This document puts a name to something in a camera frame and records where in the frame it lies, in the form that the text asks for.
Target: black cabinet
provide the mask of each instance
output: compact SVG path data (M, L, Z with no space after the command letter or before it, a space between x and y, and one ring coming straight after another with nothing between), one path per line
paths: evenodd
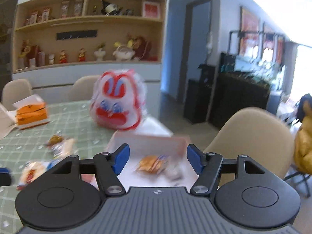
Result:
M245 107L266 109L268 97L268 89L230 73L220 73L208 120L215 127L222 128L233 114Z
M205 122L210 94L211 86L190 79L188 81L183 117L191 123Z

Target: orange box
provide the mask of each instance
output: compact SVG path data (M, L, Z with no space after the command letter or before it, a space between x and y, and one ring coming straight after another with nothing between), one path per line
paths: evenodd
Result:
M16 120L20 130L47 124L48 113L46 104L35 104L21 107L16 112Z

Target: yellow jacket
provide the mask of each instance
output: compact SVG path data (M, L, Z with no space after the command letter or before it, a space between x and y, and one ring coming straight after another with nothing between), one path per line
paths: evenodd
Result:
M308 101L303 111L305 117L295 137L294 161L299 171L312 174L312 108Z

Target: dining table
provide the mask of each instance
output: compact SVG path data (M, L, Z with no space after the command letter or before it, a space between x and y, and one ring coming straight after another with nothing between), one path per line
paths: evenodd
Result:
M13 234L22 228L15 210L17 185L29 161L51 161L45 143L54 134L75 139L73 153L80 159L91 159L103 152L113 133L98 126L89 115L89 101L47 105L49 123L25 130L15 129L0 140L0 167L7 167L12 184L0 187L0 233ZM133 133L171 136L172 132L152 116L146 116Z

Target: door frame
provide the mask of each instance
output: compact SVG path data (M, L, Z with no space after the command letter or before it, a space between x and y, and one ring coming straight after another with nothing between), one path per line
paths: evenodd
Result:
M210 11L209 11L210 17L209 17L209 29L208 29L208 32L210 32L211 15L212 15L212 12L211 12L212 0L196 0L196 1L188 3L185 8L184 38L183 38L183 45L182 45L182 58L181 58L179 85L178 85L178 93L177 93L177 101L179 103L183 103L184 94L185 94L185 85L186 85L187 72L188 72L188 53L189 53L189 47L190 47L190 41L191 41L193 8L197 5L201 5L207 2L210 2Z

